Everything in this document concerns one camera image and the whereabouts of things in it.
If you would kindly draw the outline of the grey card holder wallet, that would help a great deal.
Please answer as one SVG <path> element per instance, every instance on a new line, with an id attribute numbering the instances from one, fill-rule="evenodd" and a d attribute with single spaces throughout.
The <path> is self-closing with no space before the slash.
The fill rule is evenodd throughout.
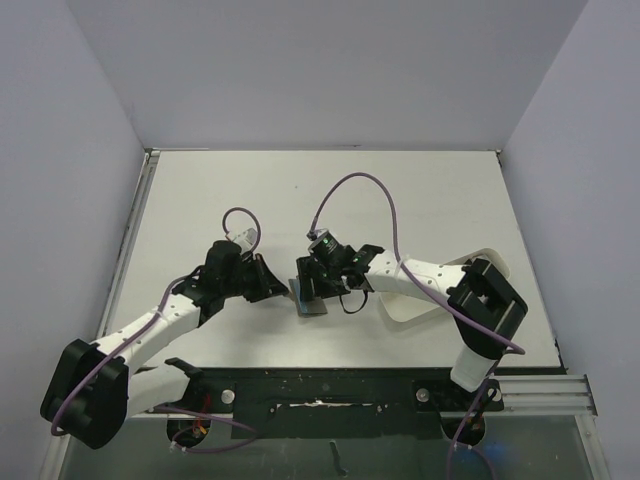
<path id="1" fill-rule="evenodd" d="M 328 313 L 325 302 L 320 298 L 303 300 L 301 296 L 300 282 L 297 278 L 289 280 L 289 287 L 292 299 L 296 305 L 298 316 L 301 318 L 312 318 L 323 316 Z"/>

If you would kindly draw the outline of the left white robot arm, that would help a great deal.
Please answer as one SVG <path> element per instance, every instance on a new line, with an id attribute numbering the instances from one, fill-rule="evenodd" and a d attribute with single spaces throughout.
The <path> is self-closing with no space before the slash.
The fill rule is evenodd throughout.
<path id="1" fill-rule="evenodd" d="M 146 362 L 204 325 L 231 298 L 256 303 L 288 293 L 261 254 L 218 240 L 204 263 L 173 280 L 149 312 L 91 343 L 68 344 L 40 414 L 50 422 L 52 435 L 70 435 L 98 449 L 134 415 L 172 404 L 193 410 L 205 395 L 201 370 L 179 358 L 152 368 Z"/>

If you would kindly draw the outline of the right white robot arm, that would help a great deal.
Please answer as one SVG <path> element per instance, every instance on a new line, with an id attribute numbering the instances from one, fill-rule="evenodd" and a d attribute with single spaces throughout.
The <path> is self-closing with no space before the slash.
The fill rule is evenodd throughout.
<path id="1" fill-rule="evenodd" d="M 445 384 L 446 399 L 456 408 L 478 401 L 492 368 L 506 354 L 520 353 L 513 337 L 528 305 L 488 259 L 462 264 L 404 260 L 381 246 L 356 250 L 324 230 L 296 260 L 296 268 L 300 305 L 361 291 L 430 301 L 449 312 L 463 342 Z"/>

